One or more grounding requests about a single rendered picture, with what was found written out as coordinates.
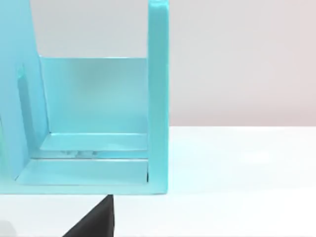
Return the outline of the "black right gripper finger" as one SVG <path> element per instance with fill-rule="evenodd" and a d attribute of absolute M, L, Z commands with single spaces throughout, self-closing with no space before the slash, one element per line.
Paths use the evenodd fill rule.
<path fill-rule="evenodd" d="M 114 237 L 114 196 L 107 195 L 62 237 Z"/>

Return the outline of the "light blue rack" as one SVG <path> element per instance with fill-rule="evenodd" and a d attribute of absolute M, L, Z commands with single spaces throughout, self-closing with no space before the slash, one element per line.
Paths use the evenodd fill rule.
<path fill-rule="evenodd" d="M 144 57 L 47 57 L 30 0 L 0 0 L 0 194 L 168 191 L 169 0 Z"/>

